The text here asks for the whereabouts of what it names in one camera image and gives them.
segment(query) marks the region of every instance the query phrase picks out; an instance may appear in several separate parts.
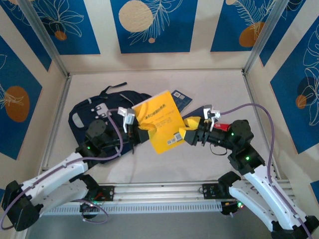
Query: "beige circle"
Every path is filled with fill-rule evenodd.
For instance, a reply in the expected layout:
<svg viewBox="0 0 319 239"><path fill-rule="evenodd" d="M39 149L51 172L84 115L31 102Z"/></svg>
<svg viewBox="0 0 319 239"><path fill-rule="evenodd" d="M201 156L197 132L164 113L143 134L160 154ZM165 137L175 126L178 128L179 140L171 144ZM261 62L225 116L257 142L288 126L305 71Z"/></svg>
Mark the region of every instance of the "beige circle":
<svg viewBox="0 0 319 239"><path fill-rule="evenodd" d="M237 0L225 0L227 5L233 5Z"/></svg>
<svg viewBox="0 0 319 239"><path fill-rule="evenodd" d="M154 42L155 42L155 39L151 37L151 38L149 39L149 43L154 43Z"/></svg>
<svg viewBox="0 0 319 239"><path fill-rule="evenodd" d="M17 1L16 0L8 0L10 3L13 3L15 5L18 5Z"/></svg>
<svg viewBox="0 0 319 239"><path fill-rule="evenodd" d="M131 0L120 9L119 19L126 31L140 32L153 23L153 14L145 3Z"/></svg>

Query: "purple cable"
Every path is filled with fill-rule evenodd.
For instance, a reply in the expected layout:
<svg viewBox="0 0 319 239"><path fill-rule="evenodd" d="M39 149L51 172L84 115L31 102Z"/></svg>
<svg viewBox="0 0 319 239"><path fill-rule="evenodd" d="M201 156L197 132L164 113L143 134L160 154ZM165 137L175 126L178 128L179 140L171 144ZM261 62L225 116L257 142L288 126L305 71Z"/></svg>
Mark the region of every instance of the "purple cable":
<svg viewBox="0 0 319 239"><path fill-rule="evenodd" d="M83 213L82 213L81 217L83 218L83 221L88 222L88 223L93 223L93 224L104 224L104 223L108 222L109 214L102 207L100 207L99 205L94 204L94 203L92 203L90 201L87 201L87 200L83 200L83 199L78 199L78 200L75 200L74 202L86 203L86 204L92 205L93 207L101 210L107 216L107 218L104 221L94 222L94 221L90 221L90 220L87 220L86 218L84 218Z"/></svg>
<svg viewBox="0 0 319 239"><path fill-rule="evenodd" d="M244 107L247 107L247 106L255 106L255 107L259 107L261 108L265 113L266 115L268 116L268 119L269 119L269 122L270 122L270 127L271 127L271 143L270 143L270 152L269 152L269 159L268 159L268 164L267 164L267 175L268 175L268 178L269 178L269 182L270 184L273 183L273 179L271 177L271 174L270 174L270 170L271 170L271 162L272 162L272 155L273 155L273 152L274 152L274 146L275 146L275 126L274 126L274 122L270 116L270 113L268 112L268 110L259 105L259 104L256 104L256 103L248 103L248 104L244 104L244 105L241 105L241 106L238 106L230 111L226 111L226 112L222 112L220 113L220 115L227 115L229 113L232 113L234 111L237 111L241 108L244 108ZM293 212L294 215L297 214L296 210L294 209L293 206L290 205L290 203L287 201L287 199L284 197L284 195L278 190L278 188L273 185L272 186L275 190L275 192L279 195L279 197L281 197L281 199L285 202L285 204L287 205L287 207ZM311 236L311 233L309 232L308 228L306 227L306 225L304 224L304 222L301 220L301 218L298 218L298 221L299 223L303 226L307 236L309 239L313 239L313 237Z"/></svg>
<svg viewBox="0 0 319 239"><path fill-rule="evenodd" d="M66 163L66 166L70 165L70 164L73 164L75 162L78 162L78 161L83 161L83 160L98 160L98 161L107 161L107 160L111 160L111 159L114 159L116 158L117 156L119 156L122 152L122 149L123 149L123 138L121 136L121 133L120 133L120 130L118 129L118 127L116 126L116 124L114 123L114 121L112 120L112 118L110 117L110 112L114 112L114 111L117 111L118 109L111 109L111 110L108 110L106 115L110 121L110 123L112 124L112 126L114 127L114 130L116 132L116 134L118 135L119 137L119 140L120 140L120 148L119 148L119 151L110 156L110 157L106 157L106 158L95 158L95 157L83 157L83 158L77 158L77 159L74 159L74 160L71 160L70 162ZM46 179L47 177L51 176L53 173L56 173L57 171L61 170L62 168L65 168L63 165L61 165L60 167L52 170L51 172L49 172L48 174L44 175L43 177L39 178L38 180L36 180L34 183L33 183L33 186L37 185L38 183L40 183L41 181L43 181L44 179ZM24 189L15 199L13 199L13 201L8 205L8 207L6 208L6 210L4 211L1 219L0 219L0 225L1 225L1 230L9 230L11 228L13 228L13 225L10 226L10 227L7 227L7 228L4 228L3 227L3 221L4 221L4 218L5 216L7 215L8 211L12 208L12 206L27 192L29 191L33 186L30 186L30 187L27 187L26 189Z"/></svg>

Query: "purple wire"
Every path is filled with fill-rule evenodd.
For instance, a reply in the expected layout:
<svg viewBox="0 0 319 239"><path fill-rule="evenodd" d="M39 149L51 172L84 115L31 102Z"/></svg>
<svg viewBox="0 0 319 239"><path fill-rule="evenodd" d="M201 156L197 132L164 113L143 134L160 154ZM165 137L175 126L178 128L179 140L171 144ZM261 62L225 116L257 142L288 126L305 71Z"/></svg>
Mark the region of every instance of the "purple wire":
<svg viewBox="0 0 319 239"><path fill-rule="evenodd" d="M272 156L273 156L273 152L274 152L274 146L275 146L275 126L274 126L274 122L270 116L270 113L268 112L268 110L259 105L259 104L256 104L256 103L248 103L248 104L244 104L244 105L241 105L241 106L238 106L230 111L226 111L226 112L222 112L220 113L220 115L227 115L229 113L232 113L236 110L239 110L241 108L244 108L244 107L247 107L247 106L255 106L255 107L259 107L261 108L265 113L266 115L268 116L268 119L269 119L269 122L270 122L270 127L271 127L271 143L270 143L270 152L269 152L269 159L268 159L268 164L267 164L267 175L268 175L268 178L269 178L269 182L270 184L273 183L273 179L271 177L271 174L270 174L270 170L271 170L271 163L272 163ZM281 197L281 199L285 202L285 204L287 205L287 207L293 212L294 215L297 214L296 210L294 209L293 206L290 205L290 203L288 202L288 200L284 197L284 195L279 191L279 189L275 186L275 185L272 185L272 187L274 188L275 192L279 195L279 197ZM304 222L301 220L301 218L298 218L298 221L299 223L303 226L307 236L309 239L313 239L312 236L311 236L311 233L309 232L308 228L306 227L306 225L304 224Z"/></svg>
<svg viewBox="0 0 319 239"><path fill-rule="evenodd" d="M75 162L79 162L79 161L83 161L83 160L98 160L98 161L107 161L107 160L112 160L114 158L116 158L117 156L119 156L122 152L122 149L123 149L123 138L121 136L121 133L120 133L120 130L118 129L118 127L116 126L116 124L114 123L114 121L112 120L112 118L110 117L110 112L114 112L114 111L117 111L118 109L111 109L111 110L108 110L106 115L110 121L110 123L112 124L112 126L114 127L114 130L116 132L116 134L118 135L119 137L119 140L120 140L120 149L119 151L110 156L110 157L105 157L105 158L96 158L96 157L83 157L83 158L77 158L77 159L74 159L74 160L71 160L69 161L68 163L66 163L66 166L70 165L70 164L73 164ZM62 168L65 168L63 165L61 165L60 167L52 170L51 172L47 173L46 175L44 175L43 177L39 178L38 180L36 180L32 186L29 186L27 187L26 189L24 189L15 199L13 199L13 201L8 205L8 207L6 208L6 210L4 211L1 219L0 219L0 225L1 225L1 230L9 230L11 228L13 228L13 225L10 226L10 227L7 227L7 228L4 228L3 227L3 221L4 221L4 218L6 217L6 215L8 214L8 211L12 208L12 206L27 192L29 191L33 186L37 185L38 183L40 183L41 181L43 181L44 179L46 179L47 177L51 176L52 174L56 173L57 171L61 170Z"/></svg>
<svg viewBox="0 0 319 239"><path fill-rule="evenodd" d="M95 222L95 221L87 220L86 218L84 218L83 213L82 213L82 214L81 214L81 217L83 218L83 220L84 220L85 222L93 223L93 224L103 224L103 223L107 223L107 222L108 222L108 220L109 220L109 214L108 214L102 207L100 207L99 205L94 204L94 203L92 203L92 202L90 202L90 201L87 201L87 200L83 200L83 199L78 199L78 200L75 200L74 202L86 203L86 204L92 205L93 207L95 207L95 208L101 210L101 211L107 216L107 218L106 218L104 221Z"/></svg>

